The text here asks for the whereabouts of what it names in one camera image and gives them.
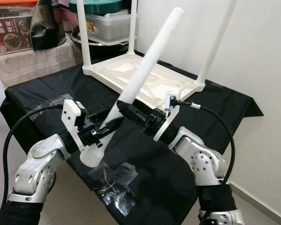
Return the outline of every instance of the robotic arm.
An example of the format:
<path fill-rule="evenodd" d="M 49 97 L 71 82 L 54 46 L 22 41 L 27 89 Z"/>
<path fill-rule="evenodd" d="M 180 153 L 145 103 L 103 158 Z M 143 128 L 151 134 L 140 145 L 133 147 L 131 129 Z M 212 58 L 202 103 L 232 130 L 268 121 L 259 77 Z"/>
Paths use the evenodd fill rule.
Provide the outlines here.
<path fill-rule="evenodd" d="M 180 102 L 177 99 L 177 95 L 167 93 L 165 110 L 170 111 L 169 116 L 158 109 L 143 113 L 121 101 L 117 102 L 117 106 L 125 118 L 139 126 L 141 132 L 155 141 L 163 141 L 188 163 L 195 175 L 201 224 L 244 225 L 231 187 L 223 185 L 226 165 L 222 155 L 206 147 L 198 136 L 185 127 L 177 127 L 172 123 L 179 112 Z M 86 110 L 79 102 L 65 100 L 62 121 L 68 133 L 64 136 L 54 134 L 31 147 L 27 160 L 16 173 L 7 203 L 2 204 L 0 225 L 38 224 L 58 166 L 76 150 L 82 152 L 92 144 L 101 147 L 100 139 L 115 131 L 122 120 L 123 117 L 112 120 L 98 129 L 86 117 Z"/>

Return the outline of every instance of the white plastic tube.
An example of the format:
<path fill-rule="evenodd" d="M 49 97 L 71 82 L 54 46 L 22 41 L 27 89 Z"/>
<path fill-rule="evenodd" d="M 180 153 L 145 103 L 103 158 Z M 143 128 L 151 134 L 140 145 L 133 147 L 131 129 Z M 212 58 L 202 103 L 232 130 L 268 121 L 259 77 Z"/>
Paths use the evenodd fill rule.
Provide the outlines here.
<path fill-rule="evenodd" d="M 210 68 L 211 68 L 211 65 L 214 61 L 214 58 L 215 58 L 215 55 L 220 47 L 220 44 L 222 42 L 222 39 L 223 39 L 223 36 L 226 32 L 226 29 L 228 27 L 228 24 L 229 24 L 229 21 L 231 19 L 231 16 L 233 14 L 233 11 L 234 11 L 234 8 L 235 8 L 235 5 L 237 3 L 237 0 L 231 0 L 227 10 L 226 10 L 226 13 L 225 13 L 225 16 L 224 16 L 224 19 L 220 25 L 220 28 L 216 34 L 216 37 L 215 37 L 215 40 L 211 46 L 211 49 L 209 51 L 209 54 L 207 56 L 207 59 L 205 60 L 204 64 L 203 64 L 203 67 L 199 73 L 199 76 L 198 76 L 198 79 L 194 82 L 196 85 L 201 85 L 201 86 L 205 86 L 205 80 L 206 80 L 206 77 L 210 71 Z"/>
<path fill-rule="evenodd" d="M 137 0 L 132 0 L 128 54 L 134 54 L 135 27 L 136 27 Z"/>
<path fill-rule="evenodd" d="M 82 48 L 82 57 L 83 57 L 83 69 L 92 68 L 90 61 L 90 52 L 89 52 L 89 39 L 88 31 L 86 29 L 86 19 L 84 13 L 84 3 L 83 0 L 77 0 L 77 13 L 78 13 L 78 22 L 79 22 L 79 32 L 81 38 L 81 48 Z"/>
<path fill-rule="evenodd" d="M 139 93 L 148 75 L 158 61 L 158 58 L 160 57 L 167 42 L 169 41 L 171 31 L 177 26 L 183 13 L 184 11 L 181 8 L 176 7 L 173 9 L 173 11 L 163 24 L 163 27 L 159 31 L 157 37 L 153 41 L 152 45 L 149 47 L 146 55 L 139 64 L 133 77 L 131 78 L 123 92 L 120 94 L 118 100 L 130 104 L 135 100 L 136 95 Z M 118 111 L 117 104 L 115 103 L 105 121 L 103 122 L 102 126 L 107 122 L 121 116 L 122 114 Z M 82 161 L 82 163 L 89 167 L 96 167 L 97 165 L 99 165 L 104 156 L 105 148 L 113 135 L 114 133 L 109 134 L 101 139 L 101 142 L 103 144 L 101 148 L 98 148 L 96 145 L 92 145 L 89 149 L 83 151 L 80 155 L 80 160 Z"/>

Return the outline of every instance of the wall baseboard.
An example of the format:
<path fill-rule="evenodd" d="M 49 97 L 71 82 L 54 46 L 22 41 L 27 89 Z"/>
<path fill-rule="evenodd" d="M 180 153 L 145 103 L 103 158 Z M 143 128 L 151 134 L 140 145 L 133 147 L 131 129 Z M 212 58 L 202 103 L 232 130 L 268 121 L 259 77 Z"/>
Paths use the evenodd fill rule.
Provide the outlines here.
<path fill-rule="evenodd" d="M 275 221 L 276 223 L 281 225 L 281 214 L 276 212 L 271 207 L 264 204 L 259 199 L 256 199 L 254 196 L 252 196 L 247 191 L 243 190 L 238 185 L 234 184 L 233 182 L 230 183 L 232 191 L 240 198 L 242 198 L 244 201 L 248 202 L 250 205 L 252 205 L 254 208 L 265 214 L 267 217 Z"/>

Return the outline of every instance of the tiled floor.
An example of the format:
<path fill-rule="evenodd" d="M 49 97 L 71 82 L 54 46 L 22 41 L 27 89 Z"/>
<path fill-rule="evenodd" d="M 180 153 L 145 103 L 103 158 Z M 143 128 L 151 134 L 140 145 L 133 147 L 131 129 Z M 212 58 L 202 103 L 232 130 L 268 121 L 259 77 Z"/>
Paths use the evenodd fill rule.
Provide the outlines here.
<path fill-rule="evenodd" d="M 3 86 L 0 83 L 0 105 L 4 99 Z M 2 148 L 9 129 L 0 113 L 0 205 L 3 195 Z M 15 139 L 9 147 L 8 164 L 10 180 L 25 161 L 26 155 Z M 264 214 L 235 196 L 237 205 L 243 210 L 247 224 L 277 225 Z M 183 225 L 198 224 L 197 214 L 199 205 L 193 207 Z M 107 212 L 104 205 L 84 185 L 73 170 L 64 163 L 57 170 L 57 181 L 54 189 L 49 193 L 41 214 L 40 225 L 116 225 L 117 222 Z"/>

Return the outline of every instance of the black tablecloth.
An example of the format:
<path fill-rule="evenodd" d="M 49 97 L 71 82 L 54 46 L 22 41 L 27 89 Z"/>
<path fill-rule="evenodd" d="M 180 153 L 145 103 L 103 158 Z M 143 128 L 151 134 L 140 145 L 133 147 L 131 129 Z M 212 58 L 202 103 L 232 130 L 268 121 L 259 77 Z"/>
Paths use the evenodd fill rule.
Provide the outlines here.
<path fill-rule="evenodd" d="M 196 79 L 195 75 L 170 64 L 159 63 Z M 118 93 L 96 79 L 83 75 L 81 65 L 78 65 L 9 87 L 0 110 L 11 127 L 30 109 L 67 93 L 90 113 L 106 110 L 118 97 Z M 263 115 L 253 98 L 211 81 L 207 81 L 203 92 L 194 94 L 187 101 L 195 101 L 219 113 L 233 132 L 243 117 Z M 34 121 L 23 123 L 15 137 L 24 151 L 45 137 L 65 132 L 60 116 L 59 110 L 47 111 Z M 187 127 L 200 136 L 206 146 L 220 153 L 229 144 L 229 136 L 222 125 L 206 112 L 182 106 L 175 123 Z M 67 163 L 92 189 L 93 183 L 88 175 L 91 169 L 80 162 L 79 154 L 78 151 L 72 154 Z M 115 133 L 104 161 L 112 169 L 128 162 L 135 165 L 139 174 L 129 184 L 137 201 L 130 213 L 124 217 L 114 206 L 107 206 L 120 225 L 179 225 L 197 199 L 194 176 L 188 164 L 168 150 L 165 144 L 143 135 L 130 121 L 125 120 Z"/>

